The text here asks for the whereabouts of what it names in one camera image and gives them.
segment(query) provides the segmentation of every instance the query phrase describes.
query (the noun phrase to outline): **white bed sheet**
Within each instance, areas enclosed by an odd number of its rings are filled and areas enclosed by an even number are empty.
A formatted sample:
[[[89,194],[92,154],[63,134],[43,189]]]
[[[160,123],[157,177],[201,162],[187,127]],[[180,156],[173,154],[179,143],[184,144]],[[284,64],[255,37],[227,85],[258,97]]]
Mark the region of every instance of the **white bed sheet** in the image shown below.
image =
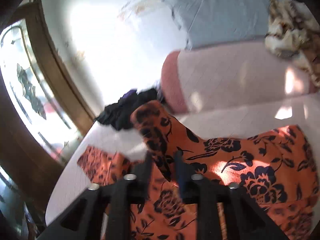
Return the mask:
[[[281,108],[286,109],[284,113],[288,118],[282,120],[275,118]],[[313,148],[315,161],[320,167],[320,94],[188,114],[179,116],[178,120],[203,138],[227,136],[246,138],[277,127],[298,124],[305,132]],[[76,165],[76,161],[88,145],[110,153],[121,151],[131,160],[143,158],[146,149],[136,130],[117,132],[110,126],[101,126],[96,122],[65,167],[52,192],[45,216],[47,225],[90,184],[83,171]],[[314,207],[314,212],[313,226],[320,219],[320,202]]]

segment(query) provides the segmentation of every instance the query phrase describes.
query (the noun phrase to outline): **orange garment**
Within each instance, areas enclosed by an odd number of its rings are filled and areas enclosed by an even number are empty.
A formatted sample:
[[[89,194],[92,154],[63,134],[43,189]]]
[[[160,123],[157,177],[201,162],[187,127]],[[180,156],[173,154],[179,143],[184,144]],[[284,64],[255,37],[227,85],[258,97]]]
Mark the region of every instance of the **orange garment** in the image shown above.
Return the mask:
[[[319,182],[310,144],[301,129],[287,126],[247,139],[202,139],[168,114],[158,101],[132,113],[154,158],[149,200],[131,205],[132,240],[195,240],[196,205],[184,205],[174,182],[173,155],[216,183],[237,182],[291,240],[307,239]],[[130,166],[123,155],[88,147],[78,160],[92,182],[111,184]]]

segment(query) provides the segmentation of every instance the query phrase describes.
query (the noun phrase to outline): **white wall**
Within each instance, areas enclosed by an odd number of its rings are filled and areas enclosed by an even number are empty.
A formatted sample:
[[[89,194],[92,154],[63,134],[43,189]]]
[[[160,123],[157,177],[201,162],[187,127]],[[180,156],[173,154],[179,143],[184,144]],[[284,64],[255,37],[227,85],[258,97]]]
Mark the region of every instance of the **white wall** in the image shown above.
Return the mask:
[[[58,54],[79,91],[98,114],[132,88],[160,78],[166,56],[183,49],[169,8],[123,21],[121,8],[142,0],[42,0]]]

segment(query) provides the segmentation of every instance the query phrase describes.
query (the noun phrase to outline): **orange floral fabric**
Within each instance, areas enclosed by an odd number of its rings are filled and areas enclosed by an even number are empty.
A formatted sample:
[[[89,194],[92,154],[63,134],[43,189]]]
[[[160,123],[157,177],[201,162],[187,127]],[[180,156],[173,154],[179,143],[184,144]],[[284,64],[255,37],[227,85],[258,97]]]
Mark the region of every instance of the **orange floral fabric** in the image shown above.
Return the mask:
[[[155,162],[149,200],[131,205],[131,240],[196,239],[196,205],[181,202],[174,180],[177,150],[183,151],[184,161],[196,172],[213,182],[228,185],[235,181],[244,186],[291,240],[308,238],[319,182],[310,144],[298,126],[246,139],[202,139],[158,101],[140,106],[131,120]],[[111,174],[118,179],[124,167],[130,166],[128,162],[122,165],[121,154],[111,157],[95,149],[94,156],[87,158],[92,152],[88,148],[78,161],[92,182],[114,183]]]

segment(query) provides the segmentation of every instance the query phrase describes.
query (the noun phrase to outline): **gray cloth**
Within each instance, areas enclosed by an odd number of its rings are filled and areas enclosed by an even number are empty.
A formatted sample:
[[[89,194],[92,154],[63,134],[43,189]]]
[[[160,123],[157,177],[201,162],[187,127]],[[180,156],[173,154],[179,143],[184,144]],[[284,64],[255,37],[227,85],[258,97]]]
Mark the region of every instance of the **gray cloth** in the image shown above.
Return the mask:
[[[270,0],[162,0],[179,28],[188,34],[187,48],[264,37]]]

